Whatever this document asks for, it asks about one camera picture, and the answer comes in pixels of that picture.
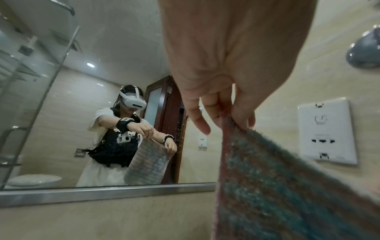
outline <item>white toilet lid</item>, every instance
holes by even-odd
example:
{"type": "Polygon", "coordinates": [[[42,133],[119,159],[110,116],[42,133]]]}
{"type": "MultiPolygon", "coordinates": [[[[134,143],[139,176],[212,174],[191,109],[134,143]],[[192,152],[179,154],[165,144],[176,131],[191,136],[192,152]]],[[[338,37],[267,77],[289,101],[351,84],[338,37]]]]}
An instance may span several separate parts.
{"type": "Polygon", "coordinates": [[[12,187],[31,187],[61,181],[62,178],[45,174],[25,174],[8,180],[7,185],[12,187]]]}

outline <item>black wristband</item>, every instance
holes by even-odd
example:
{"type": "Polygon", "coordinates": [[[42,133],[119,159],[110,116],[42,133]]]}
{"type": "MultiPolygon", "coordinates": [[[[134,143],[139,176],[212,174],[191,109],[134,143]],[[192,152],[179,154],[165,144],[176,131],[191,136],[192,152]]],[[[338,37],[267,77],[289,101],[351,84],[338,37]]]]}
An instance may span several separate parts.
{"type": "Polygon", "coordinates": [[[129,131],[128,124],[132,122],[134,122],[133,119],[128,119],[128,120],[124,120],[124,118],[120,119],[118,123],[116,124],[116,128],[119,129],[119,131],[123,134],[129,131]]]}
{"type": "Polygon", "coordinates": [[[173,141],[174,141],[174,137],[172,136],[172,135],[166,135],[165,136],[165,138],[163,139],[163,143],[165,144],[165,142],[166,142],[166,140],[168,139],[168,138],[171,138],[171,139],[173,139],[173,141]]]}

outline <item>ceiling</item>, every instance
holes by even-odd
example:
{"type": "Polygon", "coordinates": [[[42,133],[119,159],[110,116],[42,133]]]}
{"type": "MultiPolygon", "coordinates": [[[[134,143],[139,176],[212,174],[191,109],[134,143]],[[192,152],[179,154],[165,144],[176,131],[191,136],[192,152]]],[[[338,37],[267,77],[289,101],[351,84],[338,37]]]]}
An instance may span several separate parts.
{"type": "Polygon", "coordinates": [[[170,74],[155,0],[71,0],[82,53],[70,50],[64,65],[142,89],[170,74]]]}

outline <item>white vr headset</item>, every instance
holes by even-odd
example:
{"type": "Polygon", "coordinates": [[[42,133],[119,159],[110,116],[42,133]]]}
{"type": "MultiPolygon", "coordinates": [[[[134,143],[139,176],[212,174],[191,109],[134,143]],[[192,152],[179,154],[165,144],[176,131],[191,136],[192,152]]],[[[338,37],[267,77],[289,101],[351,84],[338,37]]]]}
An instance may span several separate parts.
{"type": "Polygon", "coordinates": [[[146,102],[144,99],[140,98],[139,89],[136,86],[134,87],[136,90],[136,95],[125,95],[125,93],[120,90],[119,94],[123,98],[122,102],[129,108],[144,110],[146,108],[146,102]]]}

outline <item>striped towel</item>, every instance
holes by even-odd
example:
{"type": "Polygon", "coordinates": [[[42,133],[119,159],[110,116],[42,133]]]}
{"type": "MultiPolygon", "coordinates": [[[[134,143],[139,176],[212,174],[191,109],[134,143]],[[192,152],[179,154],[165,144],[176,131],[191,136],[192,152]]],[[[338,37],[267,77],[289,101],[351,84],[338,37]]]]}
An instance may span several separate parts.
{"type": "Polygon", "coordinates": [[[127,185],[160,184],[173,154],[158,142],[145,138],[124,176],[127,185]]]}
{"type": "Polygon", "coordinates": [[[224,117],[213,240],[379,240],[380,200],[224,117]]]}

